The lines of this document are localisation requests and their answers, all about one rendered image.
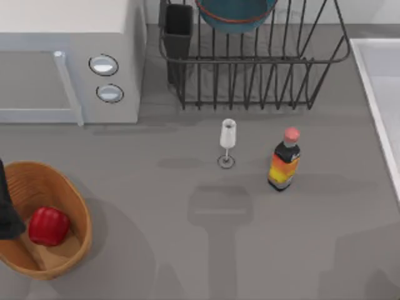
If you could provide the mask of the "red bell pepper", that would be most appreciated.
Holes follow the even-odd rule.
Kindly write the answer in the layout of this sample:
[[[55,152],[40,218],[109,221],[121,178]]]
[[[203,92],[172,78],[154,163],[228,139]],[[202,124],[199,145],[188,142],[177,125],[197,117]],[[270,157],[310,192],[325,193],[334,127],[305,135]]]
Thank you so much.
[[[70,220],[62,211],[43,206],[35,210],[29,221],[28,236],[31,242],[43,246],[58,246],[70,228]]]

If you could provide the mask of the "pale microwave oven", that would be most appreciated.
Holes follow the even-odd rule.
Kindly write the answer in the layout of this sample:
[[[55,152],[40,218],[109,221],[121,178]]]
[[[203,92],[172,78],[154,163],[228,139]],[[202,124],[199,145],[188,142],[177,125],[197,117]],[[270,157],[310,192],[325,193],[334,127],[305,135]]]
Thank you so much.
[[[135,123],[141,101],[147,30],[144,0],[0,0],[0,51],[63,51],[84,124]],[[89,58],[107,54],[119,70],[98,76]],[[106,103],[96,88],[118,85]]]

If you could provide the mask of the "microwave oven door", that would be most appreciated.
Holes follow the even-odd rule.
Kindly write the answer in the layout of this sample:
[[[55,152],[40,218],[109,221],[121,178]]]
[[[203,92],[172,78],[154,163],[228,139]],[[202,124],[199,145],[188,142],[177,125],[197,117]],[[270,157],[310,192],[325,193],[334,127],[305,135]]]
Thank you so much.
[[[0,51],[0,123],[83,126],[65,52]]]

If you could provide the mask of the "wooden basket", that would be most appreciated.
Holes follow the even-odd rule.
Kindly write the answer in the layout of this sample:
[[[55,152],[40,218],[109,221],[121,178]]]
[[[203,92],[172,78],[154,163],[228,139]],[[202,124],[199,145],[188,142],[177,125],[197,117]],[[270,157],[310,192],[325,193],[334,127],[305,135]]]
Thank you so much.
[[[0,240],[0,261],[33,279],[52,280],[75,268],[88,254],[92,222],[84,198],[57,169],[35,161],[4,166],[11,201],[27,226],[35,210],[47,206],[62,211],[71,225],[58,246],[34,244],[24,232],[17,239]]]

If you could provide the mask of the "round microwave knob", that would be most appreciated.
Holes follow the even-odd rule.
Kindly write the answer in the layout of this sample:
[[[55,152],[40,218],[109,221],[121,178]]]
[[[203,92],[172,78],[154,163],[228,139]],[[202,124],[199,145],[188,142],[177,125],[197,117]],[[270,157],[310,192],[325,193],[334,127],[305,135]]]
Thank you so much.
[[[112,76],[119,70],[119,64],[115,58],[107,54],[90,57],[88,61],[90,70],[98,76]]]
[[[124,98],[124,91],[115,84],[106,84],[96,88],[96,96],[105,103],[118,103]]]

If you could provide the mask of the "blue bowl with orange rim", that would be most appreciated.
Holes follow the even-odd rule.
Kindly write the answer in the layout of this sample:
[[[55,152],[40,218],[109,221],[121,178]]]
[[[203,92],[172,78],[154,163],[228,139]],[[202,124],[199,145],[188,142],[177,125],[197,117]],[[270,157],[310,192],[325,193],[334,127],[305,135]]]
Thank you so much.
[[[279,0],[194,0],[205,23],[227,34],[242,34],[262,25]]]

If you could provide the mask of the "black cutlery holder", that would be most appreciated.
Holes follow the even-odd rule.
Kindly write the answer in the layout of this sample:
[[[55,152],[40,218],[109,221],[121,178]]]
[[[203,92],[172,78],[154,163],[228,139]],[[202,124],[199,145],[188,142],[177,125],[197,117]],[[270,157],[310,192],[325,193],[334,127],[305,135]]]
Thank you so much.
[[[186,60],[189,56],[193,35],[193,7],[160,0],[159,28],[166,52],[167,80],[169,84],[177,86],[183,77],[181,72],[184,72],[186,64],[174,61]]]

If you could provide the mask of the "black orange bottle pink cap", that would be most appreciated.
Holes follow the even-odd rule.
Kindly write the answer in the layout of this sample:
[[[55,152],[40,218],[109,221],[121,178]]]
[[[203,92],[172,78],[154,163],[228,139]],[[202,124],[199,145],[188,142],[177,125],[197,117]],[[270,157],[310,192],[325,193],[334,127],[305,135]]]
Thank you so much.
[[[283,191],[291,185],[301,155],[299,137],[300,131],[296,127],[287,128],[271,156],[267,180],[277,191]]]

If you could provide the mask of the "white wine glass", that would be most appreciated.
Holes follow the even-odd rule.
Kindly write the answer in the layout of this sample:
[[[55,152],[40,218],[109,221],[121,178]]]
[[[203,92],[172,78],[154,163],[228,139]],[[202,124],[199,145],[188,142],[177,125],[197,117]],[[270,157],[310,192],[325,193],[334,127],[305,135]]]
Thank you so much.
[[[227,118],[222,122],[219,144],[224,149],[224,154],[218,157],[217,163],[223,169],[231,169],[236,162],[229,153],[236,145],[236,129],[237,124],[235,120]]]

